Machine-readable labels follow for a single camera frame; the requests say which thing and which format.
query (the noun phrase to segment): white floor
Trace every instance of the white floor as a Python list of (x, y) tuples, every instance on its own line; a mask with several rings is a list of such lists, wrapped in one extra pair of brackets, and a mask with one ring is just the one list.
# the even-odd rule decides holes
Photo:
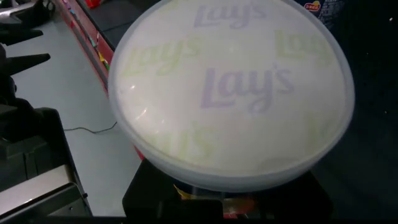
[[(108, 128), (116, 121), (108, 99), (76, 38), (60, 16), (39, 27), (43, 36), (5, 47), (7, 56), (49, 53), (51, 59), (14, 75), (17, 97), (55, 108), (64, 128)], [(98, 135), (66, 133), (94, 215), (124, 216), (122, 197), (140, 160), (118, 126)]]

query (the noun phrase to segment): plastic lid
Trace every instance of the plastic lid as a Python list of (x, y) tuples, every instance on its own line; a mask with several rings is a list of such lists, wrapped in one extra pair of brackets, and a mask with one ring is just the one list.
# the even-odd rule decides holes
[(326, 153), (353, 112), (345, 56), (293, 1), (162, 1), (126, 32), (109, 97), (152, 160), (230, 177)]

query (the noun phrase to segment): white round lid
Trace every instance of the white round lid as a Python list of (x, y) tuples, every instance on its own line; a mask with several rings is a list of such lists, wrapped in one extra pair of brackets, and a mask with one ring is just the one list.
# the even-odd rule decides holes
[(146, 156), (214, 175), (289, 169), (329, 150), (353, 112), (351, 72), (293, 1), (175, 0), (115, 53), (109, 97)]

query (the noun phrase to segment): black machine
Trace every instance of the black machine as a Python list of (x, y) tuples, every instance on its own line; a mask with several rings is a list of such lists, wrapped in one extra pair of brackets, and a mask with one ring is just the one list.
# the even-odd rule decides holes
[[(351, 1), (336, 21), (332, 33), (347, 56), (356, 86), (356, 111), (349, 132), (363, 134), (365, 132), (363, 130), (366, 129), (363, 127), (368, 128), (368, 125), (373, 125), (369, 123), (374, 123), (374, 121), (368, 120), (368, 117), (372, 117), (392, 127), (380, 130), (386, 132), (388, 129), (394, 134), (397, 133), (398, 124), (398, 116), (396, 116), (398, 112), (396, 110), (398, 108), (398, 13), (394, 12), (394, 5), (384, 8), (383, 11), (375, 9), (374, 2)], [(0, 42), (5, 44), (14, 44), (41, 35), (39, 31), (32, 30), (11, 32), (9, 29), (4, 29), (0, 32), (2, 32)], [(0, 48), (0, 54), (0, 164), (10, 160), (13, 160), (15, 164), (19, 162), (22, 164), (21, 173), (23, 173), (20, 179), (16, 179), (13, 175), (6, 179), (7, 181), (0, 176), (2, 178), (0, 191), (64, 164), (69, 166), (70, 173), (74, 176), (71, 184), (63, 185), (0, 215), (0, 223), (132, 223), (138, 217), (143, 220), (223, 218), (223, 204), (219, 200), (182, 200), (174, 185), (183, 189), (184, 192), (190, 192), (192, 187), (167, 176), (147, 160), (143, 160), (123, 198), (123, 208), (127, 217), (92, 217), (86, 201), (87, 195), (84, 194), (80, 185), (57, 111), (48, 108), (33, 109), (29, 102), (15, 97), (17, 88), (11, 75), (42, 63), (50, 56), (44, 54), (7, 58), (3, 48)], [(373, 141), (380, 138), (373, 134), (367, 137)], [(388, 145), (389, 141), (388, 139), (382, 141), (381, 145), (385, 144), (383, 149), (396, 149)], [(17, 150), (15, 145), (21, 145), (21, 142), (29, 142), (29, 144), (23, 144), (25, 147), (18, 147)], [(378, 152), (379, 155), (385, 155), (381, 151), (382, 149)], [(253, 217), (238, 218), (326, 222), (333, 217), (332, 213), (345, 218), (360, 217), (356, 212), (362, 211), (359, 209), (363, 208), (358, 208), (357, 211), (356, 208), (342, 205), (342, 203), (345, 203), (344, 205), (352, 203), (348, 200), (354, 199), (336, 200), (342, 197), (343, 191), (337, 194), (336, 188), (328, 187), (331, 184), (320, 184), (327, 181), (315, 178), (322, 176), (320, 173), (324, 167), (332, 167), (331, 161), (336, 153), (332, 153), (321, 161), (323, 164), (316, 167), (313, 172), (308, 172), (288, 184), (263, 192), (248, 193), (247, 195), (256, 203), (257, 212)], [(390, 156), (386, 157), (393, 164), (393, 159), (398, 158), (396, 150), (389, 153)], [(30, 160), (32, 156), (44, 159)], [(396, 184), (396, 180), (391, 180), (391, 183)], [(364, 195), (360, 189), (355, 190), (359, 192), (358, 195)], [(220, 193), (207, 191), (205, 194)], [(231, 198), (237, 196), (239, 195), (228, 195)], [(365, 203), (366, 199), (368, 196), (355, 200), (361, 204)], [(371, 201), (374, 205), (374, 213), (380, 218), (394, 216), (394, 210), (391, 208), (394, 205), (385, 207), (386, 203), (377, 198), (371, 198)]]

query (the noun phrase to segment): black cable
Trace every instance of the black cable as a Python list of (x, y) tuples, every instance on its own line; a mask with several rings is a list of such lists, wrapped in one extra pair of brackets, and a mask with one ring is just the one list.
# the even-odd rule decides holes
[(63, 131), (65, 131), (65, 132), (66, 132), (66, 131), (76, 131), (76, 130), (81, 129), (81, 130), (88, 131), (88, 132), (90, 132), (91, 134), (99, 134), (99, 133), (102, 133), (102, 132), (104, 132), (104, 131), (109, 131), (109, 130), (113, 129), (113, 128), (116, 126), (117, 123), (118, 123), (118, 122), (115, 122), (115, 123), (112, 125), (112, 127), (107, 128), (107, 129), (104, 129), (104, 130), (101, 130), (101, 131), (92, 131), (92, 130), (90, 130), (90, 129), (88, 129), (88, 128), (84, 128), (84, 127), (77, 127), (77, 128), (71, 128), (71, 129), (64, 129)]

